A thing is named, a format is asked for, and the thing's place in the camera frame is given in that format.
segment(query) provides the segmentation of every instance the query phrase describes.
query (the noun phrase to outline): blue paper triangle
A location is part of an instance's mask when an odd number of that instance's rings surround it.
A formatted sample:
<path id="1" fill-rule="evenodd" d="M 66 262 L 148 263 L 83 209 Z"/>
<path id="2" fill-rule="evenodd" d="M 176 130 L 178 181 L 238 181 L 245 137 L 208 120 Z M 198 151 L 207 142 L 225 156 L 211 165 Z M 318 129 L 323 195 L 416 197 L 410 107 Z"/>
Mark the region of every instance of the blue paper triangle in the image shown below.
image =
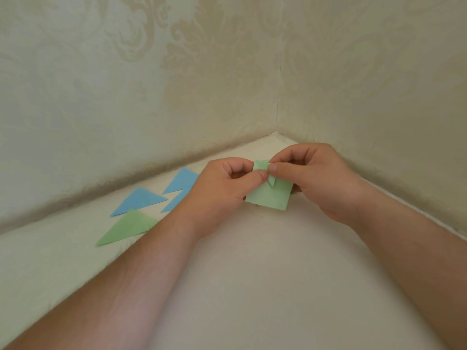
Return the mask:
<path id="1" fill-rule="evenodd" d="M 126 199 L 120 204 L 119 207 L 117 207 L 117 209 L 110 216 L 125 214 L 131 209 L 142 209 L 146 206 L 154 205 L 166 200 L 167 198 L 164 198 L 163 196 L 151 193 L 145 188 L 138 187 L 126 197 Z"/>
<path id="2" fill-rule="evenodd" d="M 178 193 L 178 195 L 172 199 L 171 202 L 167 204 L 167 206 L 161 211 L 161 212 L 169 212 L 172 211 L 175 206 L 178 205 L 180 201 L 184 199 L 184 197 L 187 196 L 187 194 L 190 192 L 190 189 L 185 189 L 184 191 Z"/>
<path id="3" fill-rule="evenodd" d="M 182 168 L 177 175 L 172 179 L 169 186 L 164 190 L 162 194 L 173 193 L 174 191 L 191 189 L 195 184 L 196 179 L 199 175 L 190 171 L 189 169 Z"/>

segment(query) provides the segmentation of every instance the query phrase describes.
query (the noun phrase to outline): forearm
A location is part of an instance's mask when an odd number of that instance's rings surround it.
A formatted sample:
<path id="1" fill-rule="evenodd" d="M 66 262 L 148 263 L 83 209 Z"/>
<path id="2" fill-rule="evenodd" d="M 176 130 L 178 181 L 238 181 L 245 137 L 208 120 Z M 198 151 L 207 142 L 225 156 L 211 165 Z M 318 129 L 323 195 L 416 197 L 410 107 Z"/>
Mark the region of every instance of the forearm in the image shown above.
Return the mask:
<path id="1" fill-rule="evenodd" d="M 453 349 L 467 348 L 467 243 L 368 185 L 350 223 Z"/>
<path id="2" fill-rule="evenodd" d="M 176 211 L 6 349 L 143 349 L 198 241 Z"/>

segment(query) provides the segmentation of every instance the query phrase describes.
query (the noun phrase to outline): patterned wallpaper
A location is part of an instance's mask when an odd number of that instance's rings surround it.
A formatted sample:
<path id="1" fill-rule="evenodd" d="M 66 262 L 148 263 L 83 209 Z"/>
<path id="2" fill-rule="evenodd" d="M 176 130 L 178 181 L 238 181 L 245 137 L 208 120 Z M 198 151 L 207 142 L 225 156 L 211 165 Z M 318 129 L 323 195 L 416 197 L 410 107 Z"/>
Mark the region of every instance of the patterned wallpaper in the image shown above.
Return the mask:
<path id="1" fill-rule="evenodd" d="M 284 0 L 278 131 L 467 231 L 467 0 Z"/>
<path id="2" fill-rule="evenodd" d="M 0 222 L 277 129 L 467 230 L 467 0 L 0 0 Z"/>
<path id="3" fill-rule="evenodd" d="M 0 222 L 274 132 L 277 1 L 0 0 Z"/>

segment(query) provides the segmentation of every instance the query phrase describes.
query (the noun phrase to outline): paper piece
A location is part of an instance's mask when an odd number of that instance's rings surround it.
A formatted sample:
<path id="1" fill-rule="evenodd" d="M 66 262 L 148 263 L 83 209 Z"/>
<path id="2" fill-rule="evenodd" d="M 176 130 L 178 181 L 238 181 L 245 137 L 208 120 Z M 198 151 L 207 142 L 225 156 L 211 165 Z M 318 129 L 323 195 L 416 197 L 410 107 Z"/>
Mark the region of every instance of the paper piece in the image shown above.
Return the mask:
<path id="1" fill-rule="evenodd" d="M 165 208 L 162 209 L 161 212 L 169 212 L 169 211 L 172 211 L 172 210 L 175 208 L 175 206 L 177 206 L 178 203 L 179 203 L 180 201 L 182 201 L 182 200 L 184 199 L 184 197 L 187 196 L 188 193 L 190 193 L 190 190 L 191 190 L 191 187 L 190 187 L 190 189 L 185 189 L 184 191 L 178 193 L 178 195 L 177 195 L 175 198 L 173 198 L 172 201 L 169 202 L 169 203 L 167 204 L 167 206 L 166 206 Z"/>
<path id="2" fill-rule="evenodd" d="M 97 242 L 97 246 L 120 241 L 149 231 L 158 221 L 141 211 L 130 210 Z"/>
<path id="3" fill-rule="evenodd" d="M 253 170 L 260 169 L 258 161 L 254 163 Z M 285 210 L 289 203 L 290 192 L 293 183 L 284 179 L 276 178 L 272 187 L 269 182 L 265 182 L 247 195 L 247 202 L 267 206 L 273 209 Z"/>
<path id="4" fill-rule="evenodd" d="M 110 216 L 112 217 L 125 214 L 131 209 L 142 209 L 146 206 L 158 204 L 166 200 L 167 198 L 164 198 L 163 196 L 151 193 L 145 188 L 138 187 L 126 197 L 126 199 L 120 204 L 119 207 L 117 207 L 117 209 Z"/>
<path id="5" fill-rule="evenodd" d="M 255 163 L 257 164 L 257 167 L 256 169 L 264 169 L 265 171 L 268 170 L 268 167 L 269 167 L 269 161 L 267 159 L 265 160 L 262 160 L 262 161 L 255 161 Z M 273 175 L 269 175 L 269 178 L 268 178 L 268 183 L 269 185 L 271 185 L 271 187 L 273 188 L 274 187 L 274 184 L 276 183 L 276 177 L 273 176 Z"/>
<path id="6" fill-rule="evenodd" d="M 182 168 L 162 194 L 173 193 L 174 191 L 183 189 L 191 189 L 193 184 L 195 184 L 196 179 L 198 179 L 198 176 L 199 175 L 195 172 Z"/>

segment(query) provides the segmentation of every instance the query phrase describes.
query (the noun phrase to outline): hand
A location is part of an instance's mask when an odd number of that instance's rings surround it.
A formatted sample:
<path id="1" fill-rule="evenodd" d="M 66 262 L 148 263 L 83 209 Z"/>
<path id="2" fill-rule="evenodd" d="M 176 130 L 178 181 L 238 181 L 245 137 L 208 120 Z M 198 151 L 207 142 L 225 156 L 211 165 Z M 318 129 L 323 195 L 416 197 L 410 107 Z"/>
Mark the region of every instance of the hand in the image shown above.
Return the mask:
<path id="1" fill-rule="evenodd" d="M 299 186 L 330 218 L 349 224 L 368 185 L 328 144 L 297 144 L 276 154 L 269 172 Z"/>
<path id="2" fill-rule="evenodd" d="M 243 198 L 268 180 L 268 173 L 253 171 L 254 162 L 245 158 L 210 161 L 190 193 L 178 204 L 182 216 L 190 216 L 201 231 L 200 238 L 211 234 L 234 212 Z"/>

